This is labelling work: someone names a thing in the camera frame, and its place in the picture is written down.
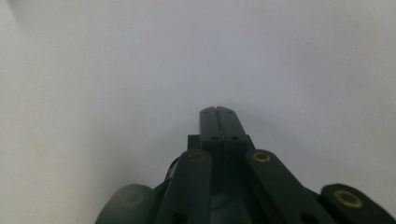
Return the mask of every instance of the white backdrop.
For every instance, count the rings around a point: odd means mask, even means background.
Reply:
[[[212,105],[396,216],[395,1],[0,2],[0,223],[93,223]]]

